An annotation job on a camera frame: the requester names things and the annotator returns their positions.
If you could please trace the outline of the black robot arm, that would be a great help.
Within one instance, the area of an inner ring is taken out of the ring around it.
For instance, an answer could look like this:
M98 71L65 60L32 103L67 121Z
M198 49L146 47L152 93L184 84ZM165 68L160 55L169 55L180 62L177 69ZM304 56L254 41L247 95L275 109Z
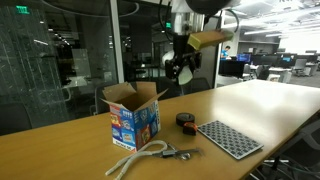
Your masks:
M232 12L237 0L172 0L173 53L163 60L165 75L177 84L187 84L201 66L201 49L233 38L234 31L216 28L204 30L205 24L219 11Z

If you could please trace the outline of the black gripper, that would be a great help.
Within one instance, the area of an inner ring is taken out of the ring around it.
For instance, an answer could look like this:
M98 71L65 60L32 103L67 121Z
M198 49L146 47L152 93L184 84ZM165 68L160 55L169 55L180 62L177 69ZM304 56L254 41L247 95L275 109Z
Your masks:
M190 70L194 72L195 70L201 67L202 61L202 53L196 51L193 47L191 47L187 41L188 35L177 35L173 36L173 51L175 57L178 58L179 61L182 60L183 55L191 56ZM176 77L176 69L174 63L172 61L165 62L165 74L169 79L174 79Z

